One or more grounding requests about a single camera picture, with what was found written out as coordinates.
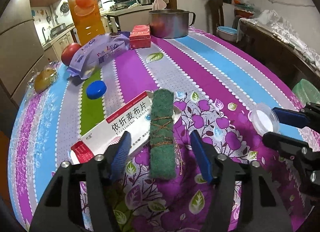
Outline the clear plastic lid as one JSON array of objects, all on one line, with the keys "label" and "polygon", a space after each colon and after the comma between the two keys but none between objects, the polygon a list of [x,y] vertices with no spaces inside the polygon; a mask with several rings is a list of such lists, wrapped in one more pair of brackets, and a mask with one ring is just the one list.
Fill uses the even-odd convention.
[{"label": "clear plastic lid", "polygon": [[264,103],[255,105],[251,114],[251,122],[260,136],[268,132],[279,133],[279,119],[275,112]]}]

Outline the green scouring pad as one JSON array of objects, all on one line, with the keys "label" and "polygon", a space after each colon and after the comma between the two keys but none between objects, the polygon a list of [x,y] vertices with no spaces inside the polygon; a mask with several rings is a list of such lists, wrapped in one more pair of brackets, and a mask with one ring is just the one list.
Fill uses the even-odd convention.
[{"label": "green scouring pad", "polygon": [[176,177],[174,145],[174,94],[167,89],[153,93],[150,121],[150,177],[169,180]]}]

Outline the green lined trash bin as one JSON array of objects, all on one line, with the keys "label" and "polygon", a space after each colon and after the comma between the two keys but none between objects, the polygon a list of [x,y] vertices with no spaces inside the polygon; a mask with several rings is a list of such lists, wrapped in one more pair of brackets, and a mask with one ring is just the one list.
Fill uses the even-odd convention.
[{"label": "green lined trash bin", "polygon": [[296,95],[302,105],[306,105],[308,102],[317,103],[320,102],[320,93],[318,89],[306,79],[301,79],[292,89],[292,92]]}]

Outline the dark wooden table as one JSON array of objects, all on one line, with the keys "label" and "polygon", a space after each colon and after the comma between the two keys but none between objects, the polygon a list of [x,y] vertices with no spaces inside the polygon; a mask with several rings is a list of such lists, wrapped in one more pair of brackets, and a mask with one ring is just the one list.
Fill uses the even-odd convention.
[{"label": "dark wooden table", "polygon": [[319,73],[308,65],[303,56],[263,28],[240,20],[239,31],[244,34],[239,46],[277,75],[289,88],[305,79],[319,88]]}]

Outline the floral purple blue tablecloth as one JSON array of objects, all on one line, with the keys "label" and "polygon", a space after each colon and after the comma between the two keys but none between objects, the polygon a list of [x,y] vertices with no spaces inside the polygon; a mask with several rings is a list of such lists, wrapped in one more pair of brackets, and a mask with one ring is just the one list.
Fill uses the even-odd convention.
[{"label": "floral purple blue tablecloth", "polygon": [[[271,175],[293,229],[308,216],[311,205],[299,193],[291,163],[266,148],[251,123],[258,103],[292,110],[302,105],[276,75],[236,47],[191,29],[179,39],[154,37],[151,47],[127,51],[86,81],[70,78],[65,66],[57,72],[46,91],[23,101],[11,134],[9,193],[24,229],[80,137],[140,93],[158,88],[171,90],[181,110],[174,129],[177,176],[167,182],[151,179],[148,149],[136,155],[116,184],[113,205],[122,231],[200,230],[212,190],[191,150],[193,130],[232,160],[258,161]],[[86,88],[98,80],[107,91],[91,100]]]}]

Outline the white plastic sheet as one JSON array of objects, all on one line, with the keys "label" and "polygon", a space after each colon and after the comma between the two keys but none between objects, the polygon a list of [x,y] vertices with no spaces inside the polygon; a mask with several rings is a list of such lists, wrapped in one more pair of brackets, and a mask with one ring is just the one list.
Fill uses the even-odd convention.
[{"label": "white plastic sheet", "polygon": [[319,71],[319,53],[309,47],[300,38],[292,24],[279,16],[275,10],[264,10],[257,17],[247,20],[250,24],[267,30],[278,40],[297,50],[314,71]]}]

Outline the blue plastic basin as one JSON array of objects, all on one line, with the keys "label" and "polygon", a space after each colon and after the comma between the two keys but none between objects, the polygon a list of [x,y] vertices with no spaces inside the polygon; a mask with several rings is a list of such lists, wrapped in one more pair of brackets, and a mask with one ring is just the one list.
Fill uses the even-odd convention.
[{"label": "blue plastic basin", "polygon": [[219,26],[217,28],[217,35],[228,42],[237,42],[238,39],[238,30],[232,27]]}]

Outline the red white medicine box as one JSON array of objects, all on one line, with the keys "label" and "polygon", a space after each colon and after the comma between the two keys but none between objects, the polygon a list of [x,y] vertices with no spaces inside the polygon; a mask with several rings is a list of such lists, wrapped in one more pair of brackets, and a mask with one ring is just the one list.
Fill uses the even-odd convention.
[{"label": "red white medicine box", "polygon": [[149,142],[153,92],[144,91],[82,135],[71,147],[73,164],[84,163],[119,142],[125,131],[131,134],[129,158]]}]

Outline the blue bottle cap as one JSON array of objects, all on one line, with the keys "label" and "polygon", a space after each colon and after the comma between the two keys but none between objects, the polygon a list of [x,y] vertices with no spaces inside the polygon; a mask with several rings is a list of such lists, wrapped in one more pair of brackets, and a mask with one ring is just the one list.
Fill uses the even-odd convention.
[{"label": "blue bottle cap", "polygon": [[101,98],[107,91],[107,86],[102,80],[94,81],[86,88],[86,95],[89,99]]}]

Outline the wrapped brown bun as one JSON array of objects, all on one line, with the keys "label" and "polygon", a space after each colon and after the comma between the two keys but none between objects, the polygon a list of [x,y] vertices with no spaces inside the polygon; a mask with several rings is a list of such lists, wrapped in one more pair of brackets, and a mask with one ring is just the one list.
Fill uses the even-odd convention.
[{"label": "wrapped brown bun", "polygon": [[49,63],[41,71],[33,74],[27,83],[27,91],[32,94],[41,94],[57,80],[57,77],[57,64]]}]

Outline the wooden chair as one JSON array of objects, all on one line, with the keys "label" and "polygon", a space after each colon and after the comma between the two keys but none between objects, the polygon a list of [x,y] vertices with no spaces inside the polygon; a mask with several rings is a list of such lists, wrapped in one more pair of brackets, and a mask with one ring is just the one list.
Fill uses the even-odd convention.
[{"label": "wooden chair", "polygon": [[223,0],[209,0],[209,9],[212,16],[213,35],[217,35],[217,28],[225,26]]}]

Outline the red apple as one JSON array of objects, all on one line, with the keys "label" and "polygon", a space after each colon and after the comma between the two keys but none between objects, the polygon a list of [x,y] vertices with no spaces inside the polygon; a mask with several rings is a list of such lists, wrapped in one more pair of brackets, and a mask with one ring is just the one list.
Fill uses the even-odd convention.
[{"label": "red apple", "polygon": [[78,43],[71,43],[66,46],[61,54],[61,61],[65,66],[69,66],[74,54],[81,48]]}]

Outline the grey refrigerator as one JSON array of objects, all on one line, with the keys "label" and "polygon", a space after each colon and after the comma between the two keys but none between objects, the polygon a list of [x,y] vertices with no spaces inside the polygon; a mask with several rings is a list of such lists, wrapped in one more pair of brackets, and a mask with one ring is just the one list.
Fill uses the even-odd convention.
[{"label": "grey refrigerator", "polygon": [[1,16],[1,82],[17,105],[23,99],[31,69],[43,53],[30,0],[10,0]]}]

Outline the red small box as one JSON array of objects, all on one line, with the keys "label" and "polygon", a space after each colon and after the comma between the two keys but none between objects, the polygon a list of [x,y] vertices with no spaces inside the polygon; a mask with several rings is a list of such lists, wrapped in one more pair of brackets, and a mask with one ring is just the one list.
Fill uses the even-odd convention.
[{"label": "red small box", "polygon": [[136,25],[129,36],[131,49],[151,47],[151,34],[149,25]]}]

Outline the orange juice bottle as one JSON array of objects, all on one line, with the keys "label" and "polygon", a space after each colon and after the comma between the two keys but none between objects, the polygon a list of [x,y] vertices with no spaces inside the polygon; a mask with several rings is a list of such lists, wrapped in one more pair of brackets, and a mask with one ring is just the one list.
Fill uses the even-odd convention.
[{"label": "orange juice bottle", "polygon": [[98,0],[68,0],[68,4],[81,45],[105,33]]}]

